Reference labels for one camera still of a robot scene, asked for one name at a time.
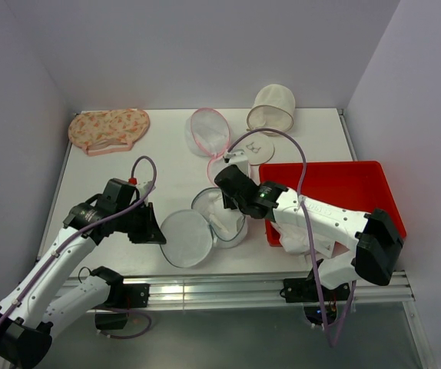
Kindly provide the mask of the grey-trimmed white mesh laundry bag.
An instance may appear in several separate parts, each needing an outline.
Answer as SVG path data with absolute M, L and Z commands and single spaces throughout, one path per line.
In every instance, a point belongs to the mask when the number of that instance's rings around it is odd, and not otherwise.
M 161 231 L 167 243 L 161 246 L 166 261 L 176 268 L 192 268 L 219 248 L 211 226 L 198 211 L 191 207 L 176 211 L 161 224 Z

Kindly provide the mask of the white bra in tray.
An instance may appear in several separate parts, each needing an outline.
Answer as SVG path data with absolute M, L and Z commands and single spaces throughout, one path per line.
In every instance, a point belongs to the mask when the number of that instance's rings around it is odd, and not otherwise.
M 272 227 L 279 233 L 279 242 L 288 254 L 309 254 L 310 242 L 306 228 L 299 228 L 291 224 L 271 223 Z M 328 237 L 313 233 L 314 249 L 325 258 L 332 256 L 335 241 Z

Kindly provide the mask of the orange floral laundry bag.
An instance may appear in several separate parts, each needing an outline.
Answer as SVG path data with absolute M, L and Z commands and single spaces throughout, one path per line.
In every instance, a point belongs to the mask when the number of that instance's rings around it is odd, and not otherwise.
M 150 128 L 141 109 L 88 111 L 76 115 L 68 127 L 68 139 L 87 156 L 130 151 Z

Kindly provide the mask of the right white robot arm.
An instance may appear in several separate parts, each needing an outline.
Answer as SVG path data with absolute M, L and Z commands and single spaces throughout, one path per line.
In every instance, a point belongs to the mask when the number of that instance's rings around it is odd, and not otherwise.
M 282 184 L 256 184 L 236 165 L 214 179 L 229 208 L 253 218 L 307 233 L 313 277 L 311 297 L 322 300 L 356 279 L 377 286 L 390 283 L 403 249 L 403 239 L 384 210 L 351 211 L 308 198 Z

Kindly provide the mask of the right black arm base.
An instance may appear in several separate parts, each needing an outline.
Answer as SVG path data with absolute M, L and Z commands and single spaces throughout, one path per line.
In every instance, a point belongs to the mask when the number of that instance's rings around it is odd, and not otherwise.
M 337 303 L 345 301 L 350 296 L 350 285 L 342 284 L 333 290 L 322 287 L 322 292 L 328 324 L 332 324 L 338 315 Z M 304 308 L 305 316 L 311 324 L 323 324 L 317 287 L 312 275 L 308 275 L 306 278 L 285 278 L 279 295 L 288 304 L 315 303 L 314 306 Z

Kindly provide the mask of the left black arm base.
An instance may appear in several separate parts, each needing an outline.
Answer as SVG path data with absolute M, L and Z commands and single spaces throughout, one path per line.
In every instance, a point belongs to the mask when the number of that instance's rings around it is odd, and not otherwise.
M 152 328 L 152 318 L 141 311 L 141 308 L 147 307 L 149 296 L 150 285 L 147 283 L 123 284 L 113 292 L 111 298 L 98 306 L 98 310 L 102 310 L 94 315 L 94 325 L 98 333 L 124 340 L 140 337 L 148 332 Z M 142 324 L 143 328 L 135 334 L 118 334 L 118 331 L 132 323 Z

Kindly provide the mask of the white bra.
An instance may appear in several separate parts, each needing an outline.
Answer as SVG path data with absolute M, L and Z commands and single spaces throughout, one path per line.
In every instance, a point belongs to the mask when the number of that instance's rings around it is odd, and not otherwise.
M 219 248 L 236 247 L 246 237 L 248 224 L 245 215 L 237 209 L 224 207 L 219 188 L 201 191 L 192 201 L 191 208 L 207 220 Z
M 279 233 L 279 242 L 288 254 L 309 254 L 310 242 L 306 228 L 299 228 L 291 224 L 271 223 L 272 227 Z M 314 249 L 325 258 L 332 256 L 335 241 L 328 237 L 313 233 Z

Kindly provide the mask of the beige mesh laundry bag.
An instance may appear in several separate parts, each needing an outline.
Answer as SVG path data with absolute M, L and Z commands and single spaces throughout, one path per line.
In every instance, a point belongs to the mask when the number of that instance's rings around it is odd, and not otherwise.
M 293 92 L 279 84 L 263 87 L 254 99 L 247 115 L 247 130 L 272 128 L 278 131 L 289 131 L 293 126 L 296 101 Z M 236 149 L 241 149 L 252 166 L 267 163 L 275 153 L 271 137 L 272 131 L 258 131 L 244 138 Z

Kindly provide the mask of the pink-trimmed white mesh laundry bag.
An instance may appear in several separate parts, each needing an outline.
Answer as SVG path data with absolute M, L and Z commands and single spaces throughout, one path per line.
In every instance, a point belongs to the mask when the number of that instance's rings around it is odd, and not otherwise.
M 207 178 L 215 186 L 216 175 L 229 166 L 224 154 L 239 150 L 230 150 L 231 129 L 226 118 L 212 108 L 200 108 L 186 120 L 184 139 L 192 154 L 208 160 Z

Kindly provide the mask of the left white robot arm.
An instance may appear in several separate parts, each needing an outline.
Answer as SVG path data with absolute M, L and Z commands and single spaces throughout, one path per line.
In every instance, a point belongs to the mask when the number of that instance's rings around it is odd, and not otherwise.
M 33 368 L 52 341 L 92 308 L 123 311 L 127 289 L 121 274 L 92 270 L 83 285 L 58 297 L 70 273 L 105 238 L 125 234 L 133 244 L 165 244 L 147 201 L 155 182 L 112 178 L 104 192 L 75 205 L 53 245 L 24 280 L 0 301 L 0 357 L 19 368 Z

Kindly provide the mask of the aluminium mounting rail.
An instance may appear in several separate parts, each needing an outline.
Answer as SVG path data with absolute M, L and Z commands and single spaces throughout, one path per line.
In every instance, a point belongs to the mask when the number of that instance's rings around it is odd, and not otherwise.
M 176 275 L 128 277 L 124 284 L 149 285 L 145 307 L 149 311 L 279 308 L 289 305 L 280 296 L 283 281 L 301 277 L 301 273 Z M 385 287 L 359 280 L 353 303 L 408 303 L 414 300 L 408 277 L 400 271 Z

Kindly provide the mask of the red plastic tray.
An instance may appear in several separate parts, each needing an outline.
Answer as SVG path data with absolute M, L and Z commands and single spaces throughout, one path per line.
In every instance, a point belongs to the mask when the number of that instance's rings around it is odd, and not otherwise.
M 302 169 L 301 163 L 263 164 L 259 167 L 260 181 L 273 181 L 296 190 Z M 392 218 L 402 239 L 406 239 L 405 226 L 383 168 L 377 161 L 308 163 L 302 193 L 354 211 L 370 213 L 374 208 L 383 209 Z M 265 221 L 265 229 L 268 244 L 281 247 L 280 235 L 269 221 Z

